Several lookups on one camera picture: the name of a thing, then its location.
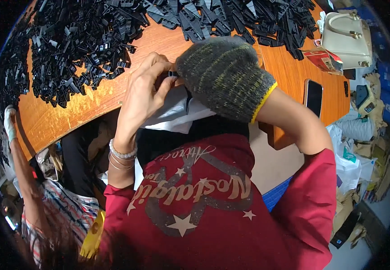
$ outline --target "black pants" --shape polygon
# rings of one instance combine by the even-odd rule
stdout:
[[[63,177],[60,183],[65,189],[81,196],[95,197],[94,185],[105,185],[97,180],[88,160],[88,146],[98,136],[99,124],[99,120],[93,120],[61,139]]]
[[[249,126],[222,116],[213,115],[193,121],[189,134],[166,130],[139,129],[137,133],[138,161],[142,168],[156,157],[203,138],[225,133],[245,136],[249,141]]]
[[[88,146],[98,136],[98,120],[85,124],[61,139],[63,150],[63,179],[61,185],[67,190],[86,197],[95,197],[93,187],[104,190],[90,169]],[[229,120],[221,116],[210,116],[193,121],[189,134],[166,130],[139,129],[137,133],[138,160],[142,168],[155,159],[179,146],[214,135],[236,133],[249,140],[248,124]]]

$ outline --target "gray knit glove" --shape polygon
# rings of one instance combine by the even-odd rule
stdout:
[[[256,51],[239,37],[209,38],[194,43],[176,61],[192,96],[220,116],[249,123],[276,80],[258,65]]]

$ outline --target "handbag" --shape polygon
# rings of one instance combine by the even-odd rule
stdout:
[[[328,13],[321,46],[340,57],[344,70],[365,68],[372,64],[369,26],[356,13]]]

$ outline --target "bangle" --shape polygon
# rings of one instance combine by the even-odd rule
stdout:
[[[130,169],[133,168],[134,165],[132,165],[132,166],[130,166],[130,167],[127,167],[127,168],[123,168],[123,169],[122,169],[122,168],[119,168],[119,167],[117,167],[117,166],[115,166],[114,164],[112,164],[111,159],[109,158],[110,155],[111,155],[111,153],[109,153],[109,155],[108,155],[109,164],[111,164],[112,167],[116,168],[117,170],[120,170],[120,171],[127,171],[127,170],[130,170]]]
[[[115,155],[117,158],[119,159],[129,159],[131,157],[136,157],[137,155],[137,152],[138,152],[138,147],[135,143],[135,149],[133,149],[132,152],[128,153],[128,154],[121,154],[119,152],[117,152],[114,148],[114,145],[113,145],[113,142],[114,142],[114,139],[111,139],[111,141],[109,142],[109,150],[111,151],[111,153],[113,155]]]
[[[114,159],[119,165],[123,166],[123,167],[130,167],[131,165],[125,165],[125,164],[122,164],[121,162],[119,162],[115,157],[114,155],[109,152],[109,156],[108,156],[108,159],[112,156],[112,159]],[[135,159],[123,159],[123,160],[126,160],[126,161],[134,161]]]

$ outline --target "white glove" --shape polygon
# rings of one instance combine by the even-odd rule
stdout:
[[[12,120],[15,117],[16,110],[12,105],[9,105],[4,110],[4,129],[9,138],[9,143],[16,138],[15,122]]]

